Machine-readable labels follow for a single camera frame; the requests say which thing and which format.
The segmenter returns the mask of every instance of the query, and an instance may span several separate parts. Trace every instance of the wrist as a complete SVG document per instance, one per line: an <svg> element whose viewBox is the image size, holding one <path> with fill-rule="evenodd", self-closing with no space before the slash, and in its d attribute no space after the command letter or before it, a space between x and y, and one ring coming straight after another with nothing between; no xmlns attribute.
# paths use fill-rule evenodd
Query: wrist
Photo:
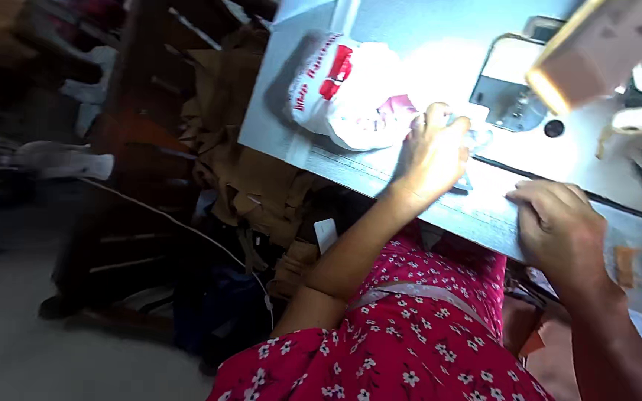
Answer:
<svg viewBox="0 0 642 401"><path fill-rule="evenodd" d="M601 266L593 277L581 277L569 283L552 282L561 303L573 318L613 314L628 310L626 293L615 284Z"/></svg>
<svg viewBox="0 0 642 401"><path fill-rule="evenodd" d="M388 199L406 215L412 215L411 219L424 212L435 201L418 194L404 178L389 183L383 191L382 198Z"/></svg>

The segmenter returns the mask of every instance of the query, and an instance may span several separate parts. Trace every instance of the electrical cord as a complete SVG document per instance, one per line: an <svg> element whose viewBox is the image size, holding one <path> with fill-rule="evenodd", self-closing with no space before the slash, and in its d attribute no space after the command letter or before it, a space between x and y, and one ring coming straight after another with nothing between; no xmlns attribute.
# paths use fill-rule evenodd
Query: electrical cord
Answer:
<svg viewBox="0 0 642 401"><path fill-rule="evenodd" d="M114 190L114 189L112 189L112 188L110 188L108 186L104 186L104 185L102 185L100 183L96 183L95 181L89 180L88 178L78 177L78 179L81 180L81 181L84 181L85 183L88 183L88 184L90 184L92 186L95 186L97 188L101 188L103 190L107 190L110 193L114 193L115 195L120 196L121 198L123 198L123 199L125 199L127 201L130 201L130 202L136 203L136 204L138 204L140 206L143 206L144 208L148 209L149 211L152 211L152 212L155 212L155 213L157 213L159 215L165 216L166 218L168 218L169 221L172 221L173 223L175 223L175 224L177 224L177 225L179 225L179 226L181 226L183 228L187 228L189 231L194 232L195 234L200 235L201 237L206 239L207 241L217 245L223 251L227 252L227 254L232 259L234 259L237 263L239 263L240 266L242 266L243 268L246 268L245 264L241 260L237 259L237 257L234 256L234 254L232 254L227 248L222 246L222 244L220 244L219 242L211 239L209 236L207 236L203 232L200 232L199 230L196 230L196 229L190 227L189 225L186 225L184 223L181 223L180 221L175 220L175 218L173 216L171 216L171 215L169 215L169 214L167 214L167 213L165 213L163 211L159 211L158 209L154 208L153 206L150 206L150 205L147 205L147 204L145 204L143 202L140 202L139 200L137 200L135 198L131 198L130 196L124 195L124 194L118 192L117 190ZM257 282L259 283L259 286L262 287L262 291L264 292L264 306L269 311L269 316L271 317L272 331L273 331L274 330L274 312L272 311L273 305L272 305L271 299L269 298L269 294L267 293L267 289L264 287L264 284L262 284L262 280L260 280L257 277L257 275L254 274L254 272L252 272L252 276L255 279L257 279Z"/></svg>

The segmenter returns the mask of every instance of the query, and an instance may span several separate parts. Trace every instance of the floor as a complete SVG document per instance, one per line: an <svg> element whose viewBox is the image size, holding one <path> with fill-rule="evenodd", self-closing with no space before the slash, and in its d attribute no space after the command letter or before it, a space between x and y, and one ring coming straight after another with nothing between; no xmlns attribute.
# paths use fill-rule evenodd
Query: floor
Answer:
<svg viewBox="0 0 642 401"><path fill-rule="evenodd" d="M0 400L205 399L212 379L182 351L36 317L80 190L0 211Z"/></svg>

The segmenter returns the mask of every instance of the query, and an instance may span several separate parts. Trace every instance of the plastic bag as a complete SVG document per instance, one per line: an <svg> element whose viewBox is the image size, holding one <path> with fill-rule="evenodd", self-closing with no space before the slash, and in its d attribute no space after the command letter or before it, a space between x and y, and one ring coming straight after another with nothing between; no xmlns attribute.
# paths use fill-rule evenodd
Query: plastic bag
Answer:
<svg viewBox="0 0 642 401"><path fill-rule="evenodd" d="M349 150L401 143L417 110L404 93L398 55L386 43L318 33L289 88L292 119Z"/></svg>

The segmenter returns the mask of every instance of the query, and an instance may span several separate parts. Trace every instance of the red floral dress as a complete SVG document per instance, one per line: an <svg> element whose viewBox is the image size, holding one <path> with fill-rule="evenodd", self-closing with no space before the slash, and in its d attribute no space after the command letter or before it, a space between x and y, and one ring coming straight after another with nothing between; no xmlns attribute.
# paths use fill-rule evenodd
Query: red floral dress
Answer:
<svg viewBox="0 0 642 401"><path fill-rule="evenodd" d="M418 237L406 228L388 242L359 296L394 281L444 287L475 318L443 299L389 294L348 310L336 330L300 330L234 355L208 400L551 399L502 347L506 258L464 240L423 252Z"/></svg>

